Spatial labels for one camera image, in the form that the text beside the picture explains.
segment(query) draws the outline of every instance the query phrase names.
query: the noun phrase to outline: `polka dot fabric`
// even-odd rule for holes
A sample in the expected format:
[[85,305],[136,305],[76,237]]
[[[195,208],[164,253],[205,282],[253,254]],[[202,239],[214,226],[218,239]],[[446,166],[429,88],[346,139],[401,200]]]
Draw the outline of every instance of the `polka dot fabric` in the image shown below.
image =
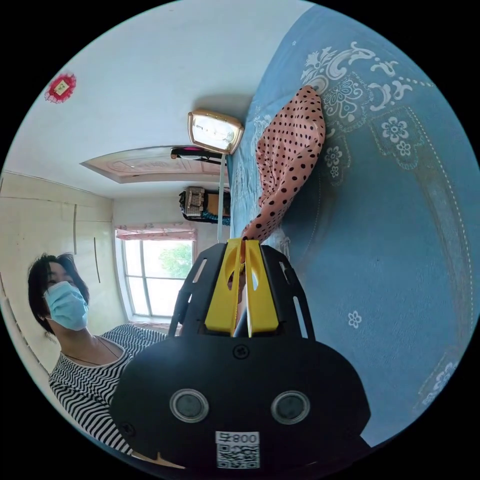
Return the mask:
[[322,101],[306,85],[275,115],[256,147],[261,210],[241,234],[263,242],[281,223],[295,195],[312,173],[325,142]]

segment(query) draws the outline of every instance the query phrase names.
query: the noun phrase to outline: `screw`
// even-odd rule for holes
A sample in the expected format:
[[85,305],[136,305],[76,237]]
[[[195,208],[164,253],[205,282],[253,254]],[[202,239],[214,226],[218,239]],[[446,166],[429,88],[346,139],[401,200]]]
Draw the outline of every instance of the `screw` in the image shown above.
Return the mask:
[[246,359],[250,354],[250,350],[246,345],[237,345],[233,349],[233,356],[238,360]]
[[135,429],[134,426],[128,422],[124,422],[120,425],[120,428],[123,430],[123,433],[127,437],[134,437],[135,436]]

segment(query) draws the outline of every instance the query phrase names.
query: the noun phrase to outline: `cabinet door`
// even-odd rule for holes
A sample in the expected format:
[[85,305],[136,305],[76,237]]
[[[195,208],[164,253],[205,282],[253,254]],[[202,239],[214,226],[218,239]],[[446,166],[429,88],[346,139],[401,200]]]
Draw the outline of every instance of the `cabinet door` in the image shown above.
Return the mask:
[[76,251],[78,272],[90,291],[88,329],[100,335],[126,321],[115,272],[112,223],[77,221]]

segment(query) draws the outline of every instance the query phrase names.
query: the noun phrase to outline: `white pole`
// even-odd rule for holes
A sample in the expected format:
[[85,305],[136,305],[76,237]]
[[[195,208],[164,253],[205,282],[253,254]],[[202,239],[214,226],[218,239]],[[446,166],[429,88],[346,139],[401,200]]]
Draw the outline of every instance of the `white pole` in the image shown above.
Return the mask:
[[225,183],[225,154],[221,156],[220,160],[220,182],[218,185],[218,230],[217,241],[223,241],[222,228],[224,220],[224,183]]

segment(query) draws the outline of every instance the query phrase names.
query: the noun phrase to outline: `face mask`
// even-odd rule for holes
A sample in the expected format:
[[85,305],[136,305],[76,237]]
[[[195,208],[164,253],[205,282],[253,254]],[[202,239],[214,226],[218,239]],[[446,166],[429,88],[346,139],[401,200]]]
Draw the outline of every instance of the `face mask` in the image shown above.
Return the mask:
[[44,297],[54,322],[76,332],[87,327],[89,306],[78,288],[61,281],[51,286]]

